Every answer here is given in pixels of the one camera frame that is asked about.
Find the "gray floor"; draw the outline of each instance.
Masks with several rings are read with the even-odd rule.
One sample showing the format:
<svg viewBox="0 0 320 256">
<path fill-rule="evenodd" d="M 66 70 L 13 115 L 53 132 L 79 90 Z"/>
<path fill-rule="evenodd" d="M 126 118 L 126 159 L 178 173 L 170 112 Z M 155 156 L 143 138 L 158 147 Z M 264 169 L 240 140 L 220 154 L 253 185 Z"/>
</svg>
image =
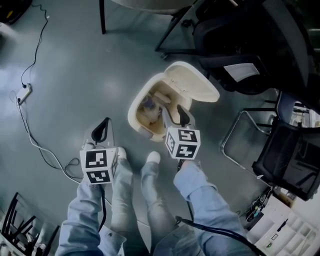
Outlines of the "gray floor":
<svg viewBox="0 0 320 256">
<path fill-rule="evenodd" d="M 86 129 L 98 119 L 110 117 L 116 144 L 126 148 L 136 173 L 133 204 L 138 219 L 147 223 L 139 171 L 153 150 L 161 153 L 160 188 L 172 214 L 188 218 L 187 204 L 173 185 L 177 162 L 169 159 L 164 144 L 144 139 L 127 121 L 131 102 L 151 76 L 164 71 L 175 60 L 198 66 L 189 56 L 172 56 L 164 61 L 154 52 L 171 18 L 127 9 L 106 0 L 106 26 L 110 31 L 102 35 L 98 1 L 41 3 L 48 10 L 49 23 L 36 65 L 31 75 L 24 75 L 24 82 L 31 81 L 33 90 L 23 108 L 34 137 L 66 165 L 71 158 L 79 157 Z M 21 117 L 9 99 L 11 90 L 18 92 L 21 88 L 21 74 L 33 61 L 45 22 L 43 15 L 39 9 L 30 8 L 15 25 L 0 27 L 4 35 L 0 49 L 0 208 L 7 210 L 18 191 L 38 213 L 60 224 L 67 216 L 69 202 L 76 196 L 77 184 L 44 163 L 39 151 L 30 144 Z M 191 32 L 191 28 L 178 25 L 165 46 L 192 46 Z M 240 109 L 261 106 L 264 100 L 274 97 L 274 92 L 246 96 L 226 92 L 218 84 L 216 87 L 221 95 L 218 102 L 193 101 L 191 107 L 201 130 L 198 158 L 231 209 L 243 211 L 265 185 L 223 157 L 220 143 Z M 254 152 L 261 150 L 261 143 L 251 143 L 255 141 L 251 132 L 242 132 L 230 147 L 239 152 L 243 147 Z M 244 154 L 241 160 L 244 158 L 248 167 L 255 160 L 250 154 Z M 70 171 L 82 175 L 80 166 Z M 107 186 L 106 196 L 112 198 L 111 186 Z M 148 228 L 140 228 L 149 244 Z"/>
</svg>

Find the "white trash bin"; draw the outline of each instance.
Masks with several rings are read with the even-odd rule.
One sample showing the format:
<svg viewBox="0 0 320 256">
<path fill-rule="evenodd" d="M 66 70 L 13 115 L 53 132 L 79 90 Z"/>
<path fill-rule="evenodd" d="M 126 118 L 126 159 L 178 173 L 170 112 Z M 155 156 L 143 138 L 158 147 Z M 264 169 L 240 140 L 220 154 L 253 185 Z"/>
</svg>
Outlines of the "white trash bin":
<svg viewBox="0 0 320 256">
<path fill-rule="evenodd" d="M 160 115 L 156 122 L 150 123 L 141 109 L 141 103 L 147 95 L 153 96 L 157 91 L 170 99 L 171 102 L 166 107 L 175 123 L 180 123 L 177 105 L 189 110 L 192 99 L 216 102 L 220 97 L 214 85 L 186 62 L 177 61 L 163 73 L 156 74 L 141 89 L 128 111 L 128 122 L 132 128 L 155 142 L 162 142 L 166 135 L 162 116 Z"/>
</svg>

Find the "electrical outlet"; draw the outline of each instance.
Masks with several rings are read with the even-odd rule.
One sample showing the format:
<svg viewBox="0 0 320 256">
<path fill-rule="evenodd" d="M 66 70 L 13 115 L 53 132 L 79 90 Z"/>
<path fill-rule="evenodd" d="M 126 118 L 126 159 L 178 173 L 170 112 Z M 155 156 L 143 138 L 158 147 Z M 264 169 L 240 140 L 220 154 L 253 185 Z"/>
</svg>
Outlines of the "electrical outlet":
<svg viewBox="0 0 320 256">
<path fill-rule="evenodd" d="M 21 88 L 21 90 L 16 95 L 16 100 L 19 105 L 26 99 L 26 97 L 31 93 L 31 84 L 27 83 L 25 88 Z"/>
</svg>

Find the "light blue sleeve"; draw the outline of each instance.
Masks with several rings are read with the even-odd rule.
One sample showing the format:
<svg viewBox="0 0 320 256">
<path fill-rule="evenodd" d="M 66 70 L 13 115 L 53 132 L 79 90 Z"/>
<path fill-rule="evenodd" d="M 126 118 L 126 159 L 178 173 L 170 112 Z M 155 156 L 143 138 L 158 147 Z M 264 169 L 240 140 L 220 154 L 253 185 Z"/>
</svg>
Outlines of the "light blue sleeve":
<svg viewBox="0 0 320 256">
<path fill-rule="evenodd" d="M 176 174 L 174 185 L 181 195 L 192 203 L 194 222 L 207 227 L 234 231 L 245 236 L 237 214 L 218 193 L 196 162 L 186 162 Z M 197 241 L 207 256 L 253 256 L 255 253 L 233 238 L 195 228 Z"/>
<path fill-rule="evenodd" d="M 57 256 L 102 256 L 98 246 L 98 213 L 102 194 L 97 185 L 81 182 L 77 197 L 69 205 L 67 220 L 61 225 Z"/>
</svg>

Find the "person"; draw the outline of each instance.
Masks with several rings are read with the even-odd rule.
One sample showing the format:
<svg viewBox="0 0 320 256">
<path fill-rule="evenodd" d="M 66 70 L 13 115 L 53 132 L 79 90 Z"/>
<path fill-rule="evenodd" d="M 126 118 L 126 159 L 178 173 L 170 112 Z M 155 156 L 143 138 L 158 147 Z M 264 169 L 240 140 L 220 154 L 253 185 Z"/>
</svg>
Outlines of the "person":
<svg viewBox="0 0 320 256">
<path fill-rule="evenodd" d="M 139 233 L 132 204 L 133 172 L 122 147 L 118 148 L 118 159 L 113 178 L 110 229 L 99 234 L 102 194 L 97 185 L 83 180 L 77 188 L 77 197 L 68 207 L 67 220 L 61 225 L 57 256 L 255 255 L 249 247 L 230 237 L 176 224 L 158 189 L 160 154 L 155 151 L 148 155 L 141 169 L 141 191 L 151 231 L 149 252 Z M 184 199 L 192 203 L 195 223 L 245 235 L 238 215 L 230 211 L 217 187 L 208 182 L 198 162 L 185 161 L 173 183 Z"/>
</svg>

